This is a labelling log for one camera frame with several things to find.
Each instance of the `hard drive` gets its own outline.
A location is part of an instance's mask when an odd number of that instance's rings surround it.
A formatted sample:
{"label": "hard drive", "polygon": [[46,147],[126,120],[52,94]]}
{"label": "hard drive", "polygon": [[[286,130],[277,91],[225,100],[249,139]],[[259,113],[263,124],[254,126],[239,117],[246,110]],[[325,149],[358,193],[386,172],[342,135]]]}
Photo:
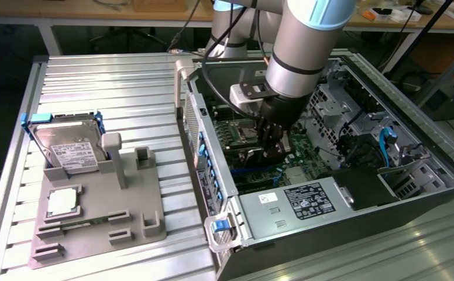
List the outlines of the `hard drive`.
{"label": "hard drive", "polygon": [[24,127],[49,167],[62,167],[68,174],[77,174],[98,170],[97,162],[107,160],[101,146],[105,130],[100,113],[34,114]]}

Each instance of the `green circuit board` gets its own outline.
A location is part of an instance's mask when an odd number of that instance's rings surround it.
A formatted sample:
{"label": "green circuit board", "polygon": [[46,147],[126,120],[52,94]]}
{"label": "green circuit board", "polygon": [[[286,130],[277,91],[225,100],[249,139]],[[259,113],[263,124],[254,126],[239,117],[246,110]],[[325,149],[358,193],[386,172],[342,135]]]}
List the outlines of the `green circuit board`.
{"label": "green circuit board", "polygon": [[329,170],[303,133],[289,135],[291,152],[283,163],[259,169],[242,169],[238,153],[257,148],[253,122],[246,119],[219,121],[214,122],[214,127],[239,194],[303,183]]}

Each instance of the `floor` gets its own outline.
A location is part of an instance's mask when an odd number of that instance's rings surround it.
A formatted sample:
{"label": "floor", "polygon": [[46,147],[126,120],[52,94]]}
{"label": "floor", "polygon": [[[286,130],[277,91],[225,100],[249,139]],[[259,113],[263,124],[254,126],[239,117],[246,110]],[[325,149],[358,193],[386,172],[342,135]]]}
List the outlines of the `floor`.
{"label": "floor", "polygon": [[[178,28],[158,28],[155,29],[155,36],[169,42],[177,31]],[[90,45],[89,39],[104,35],[107,32],[106,27],[64,26],[56,27],[54,32],[65,55],[127,52],[125,36],[104,40],[97,43],[96,47]],[[178,47],[195,50],[206,44],[209,35],[209,29],[187,29]],[[382,36],[378,41],[377,39],[381,36],[377,33],[342,32],[337,48],[354,48],[373,65],[378,65],[385,52],[390,51],[398,40],[398,35],[393,34],[393,36]],[[249,48],[255,49],[257,43],[251,42]],[[161,51],[161,44],[133,36],[129,52],[150,53]],[[5,162],[30,62],[36,55],[45,54],[46,49],[34,27],[0,25],[0,171]],[[413,68],[417,68],[417,65],[407,61],[398,73],[401,74]]]}

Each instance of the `hard drive label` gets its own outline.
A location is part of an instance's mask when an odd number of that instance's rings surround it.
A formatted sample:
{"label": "hard drive label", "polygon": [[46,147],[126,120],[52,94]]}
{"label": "hard drive label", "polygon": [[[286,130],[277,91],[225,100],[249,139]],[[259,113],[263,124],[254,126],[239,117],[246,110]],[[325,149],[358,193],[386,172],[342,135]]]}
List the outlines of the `hard drive label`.
{"label": "hard drive label", "polygon": [[89,142],[52,145],[53,153],[65,170],[93,167],[97,165]]}
{"label": "hard drive label", "polygon": [[299,220],[335,211],[319,183],[285,189],[283,192]]}

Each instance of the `aluminum workbench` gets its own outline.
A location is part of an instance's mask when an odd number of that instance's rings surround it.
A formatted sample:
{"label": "aluminum workbench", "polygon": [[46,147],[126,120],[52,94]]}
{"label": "aluminum workbench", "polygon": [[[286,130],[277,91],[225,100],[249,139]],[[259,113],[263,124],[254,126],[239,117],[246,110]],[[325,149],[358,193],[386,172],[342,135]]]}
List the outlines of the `aluminum workbench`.
{"label": "aluminum workbench", "polygon": [[[0,280],[214,280],[173,105],[181,55],[50,57],[33,64],[20,112],[98,109],[123,149],[155,151],[167,237],[30,270],[44,159],[20,129],[0,181]],[[406,226],[255,272],[241,280],[454,280],[454,201]]]}

